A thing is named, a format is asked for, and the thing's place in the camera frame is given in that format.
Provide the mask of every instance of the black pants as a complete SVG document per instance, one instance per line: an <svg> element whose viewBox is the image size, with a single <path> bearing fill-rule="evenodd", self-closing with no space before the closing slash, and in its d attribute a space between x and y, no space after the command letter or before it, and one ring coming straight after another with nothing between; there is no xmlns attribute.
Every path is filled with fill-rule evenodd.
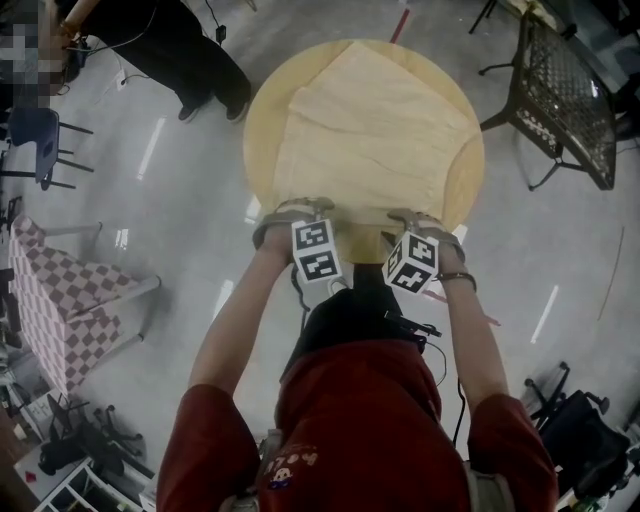
<svg viewBox="0 0 640 512"><path fill-rule="evenodd" d="M313 310L283 376L303 355L351 341L410 342L422 351L419 337L384 318L387 311L402 311L381 269L382 265L355 265L353 289L341 290Z"/></svg>
<svg viewBox="0 0 640 512"><path fill-rule="evenodd" d="M251 93L247 77L202 34L200 22L180 0L102 0L83 31L109 46L123 43L145 29L156 5L147 32L114 51L172 89L185 107L199 107L212 95L226 107L247 101Z"/></svg>

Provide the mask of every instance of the wooden tabletop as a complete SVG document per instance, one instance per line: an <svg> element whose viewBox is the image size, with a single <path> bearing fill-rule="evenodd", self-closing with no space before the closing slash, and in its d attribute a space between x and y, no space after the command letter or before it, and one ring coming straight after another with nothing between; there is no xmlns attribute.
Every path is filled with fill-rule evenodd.
<svg viewBox="0 0 640 512"><path fill-rule="evenodd" d="M272 211L277 204L272 193L278 151L284 136L289 103L295 92L309 84L353 41L341 40L309 48L282 64L258 91L244 129L244 163L249 186L260 201L263 211ZM484 146L475 112L458 85L433 62L411 50L382 41L361 40L371 50L391 59L412 73L445 98L477 125L472 137L455 157L445 186L442 222L455 229L469 214L484 179ZM345 224L336 235L338 252L343 260L353 263L382 263L387 250L380 231L398 231L371 224Z"/></svg>

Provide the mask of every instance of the checkered cushion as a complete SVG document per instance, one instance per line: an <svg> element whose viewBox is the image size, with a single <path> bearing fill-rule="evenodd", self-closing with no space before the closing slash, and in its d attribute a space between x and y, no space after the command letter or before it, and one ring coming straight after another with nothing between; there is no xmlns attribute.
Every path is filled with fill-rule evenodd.
<svg viewBox="0 0 640 512"><path fill-rule="evenodd" d="M113 265L82 263L44 245L44 232L28 217L11 226L9 265L16 277L23 334L40 364L65 395L80 385L120 336L120 319L99 308L136 281Z"/></svg>

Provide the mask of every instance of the shoe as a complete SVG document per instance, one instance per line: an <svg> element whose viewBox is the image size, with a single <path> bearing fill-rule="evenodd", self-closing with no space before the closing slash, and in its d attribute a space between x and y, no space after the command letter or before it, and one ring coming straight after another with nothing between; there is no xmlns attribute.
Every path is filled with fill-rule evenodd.
<svg viewBox="0 0 640 512"><path fill-rule="evenodd" d="M349 285L344 280L344 277L334 277L327 283L327 290L329 291L329 297L333 297L336 293L342 290L348 290Z"/></svg>
<svg viewBox="0 0 640 512"><path fill-rule="evenodd" d="M183 123L190 123L193 121L193 118L196 117L196 114L200 110L200 107L185 107L183 106L180 109L180 113L178 114L178 119Z"/></svg>
<svg viewBox="0 0 640 512"><path fill-rule="evenodd" d="M233 124L239 123L247 115L248 111L249 111L249 99L246 99L244 102L238 103L233 107L228 107L227 121Z"/></svg>

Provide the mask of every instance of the blue chair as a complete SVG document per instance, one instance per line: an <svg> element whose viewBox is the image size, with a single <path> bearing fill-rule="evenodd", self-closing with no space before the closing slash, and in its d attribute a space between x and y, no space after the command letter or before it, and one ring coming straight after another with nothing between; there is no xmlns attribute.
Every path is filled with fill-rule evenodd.
<svg viewBox="0 0 640 512"><path fill-rule="evenodd" d="M27 142L36 143L36 172L2 170L0 171L0 176L16 178L35 177L36 183L40 183L42 190L47 190L50 185L75 189L76 187L73 185L51 180L53 176L53 166L56 162L83 171L93 172L93 169L90 167L58 158L60 154L73 154L72 151L65 151L58 148L61 126L82 133L93 134L93 132L70 124L61 123L58 113L54 110L50 108L15 107L9 116L8 126L11 143L13 145L21 146Z"/></svg>

